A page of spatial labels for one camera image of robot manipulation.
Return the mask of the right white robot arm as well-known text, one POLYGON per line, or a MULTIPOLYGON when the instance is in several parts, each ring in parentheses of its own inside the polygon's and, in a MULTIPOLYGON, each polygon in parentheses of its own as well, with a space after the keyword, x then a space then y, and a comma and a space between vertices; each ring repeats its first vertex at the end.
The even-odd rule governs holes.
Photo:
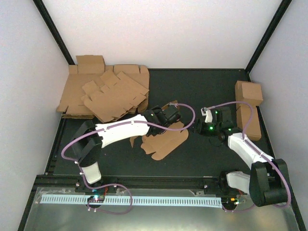
POLYGON ((291 189, 287 164, 259 149, 243 130, 234 125, 228 107, 202 108, 202 118, 195 120, 192 131, 203 136, 216 136, 221 143, 234 151, 249 167, 250 173, 238 170, 222 171, 219 189, 229 194, 235 189, 250 195, 258 206, 288 206, 291 203, 291 189))

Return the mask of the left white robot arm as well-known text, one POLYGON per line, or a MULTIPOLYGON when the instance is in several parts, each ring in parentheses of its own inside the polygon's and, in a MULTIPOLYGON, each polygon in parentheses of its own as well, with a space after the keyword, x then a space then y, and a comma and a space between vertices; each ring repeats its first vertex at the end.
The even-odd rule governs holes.
POLYGON ((178 122, 180 117, 177 107, 170 105, 166 109, 155 107, 132 118, 109 124, 94 124, 91 120, 84 122, 74 135, 74 140, 92 131, 97 131, 97 133, 77 141, 72 145, 72 149, 85 175, 86 186, 92 192, 98 192, 103 188, 103 179, 98 164, 102 148, 134 136, 162 134, 166 131, 162 127, 168 128, 178 122))

